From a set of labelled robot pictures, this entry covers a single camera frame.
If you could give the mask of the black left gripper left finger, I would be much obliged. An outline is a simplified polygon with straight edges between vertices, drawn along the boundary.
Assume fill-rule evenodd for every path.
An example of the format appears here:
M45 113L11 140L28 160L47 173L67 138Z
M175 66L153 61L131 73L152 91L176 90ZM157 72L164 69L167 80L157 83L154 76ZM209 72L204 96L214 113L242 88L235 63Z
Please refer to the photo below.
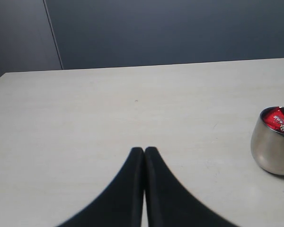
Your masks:
M144 151L132 148L106 189L61 227L140 227L144 197Z

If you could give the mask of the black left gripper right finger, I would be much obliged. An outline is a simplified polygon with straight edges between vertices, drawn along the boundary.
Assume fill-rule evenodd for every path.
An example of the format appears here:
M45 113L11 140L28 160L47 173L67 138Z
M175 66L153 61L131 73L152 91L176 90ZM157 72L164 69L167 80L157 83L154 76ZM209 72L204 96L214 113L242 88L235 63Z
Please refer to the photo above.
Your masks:
M196 199L173 175L156 147L145 150L150 227L234 227Z

